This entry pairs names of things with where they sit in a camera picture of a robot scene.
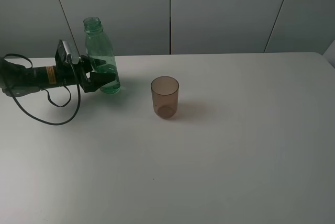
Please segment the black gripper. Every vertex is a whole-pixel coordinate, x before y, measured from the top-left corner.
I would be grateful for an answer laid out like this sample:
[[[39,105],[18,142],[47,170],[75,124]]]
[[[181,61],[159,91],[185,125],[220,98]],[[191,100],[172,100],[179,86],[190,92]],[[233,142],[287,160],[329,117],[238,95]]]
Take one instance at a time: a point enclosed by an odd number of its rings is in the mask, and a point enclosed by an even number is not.
[[[55,57],[55,77],[57,86],[78,84],[85,93],[97,91],[103,87],[112,87],[116,81],[115,73],[97,73],[92,71],[106,71],[107,62],[103,59],[81,55],[78,64],[70,64]]]

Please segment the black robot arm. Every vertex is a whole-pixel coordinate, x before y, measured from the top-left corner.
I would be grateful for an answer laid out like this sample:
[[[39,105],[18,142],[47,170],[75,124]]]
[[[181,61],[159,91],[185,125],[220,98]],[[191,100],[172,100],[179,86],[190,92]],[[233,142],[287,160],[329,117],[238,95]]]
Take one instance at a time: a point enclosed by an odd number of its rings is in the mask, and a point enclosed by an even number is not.
[[[97,91],[116,80],[114,73],[96,73],[86,56],[78,64],[70,65],[55,57],[55,65],[25,67],[1,58],[1,89],[10,96],[26,96],[49,88],[79,85],[86,93]]]

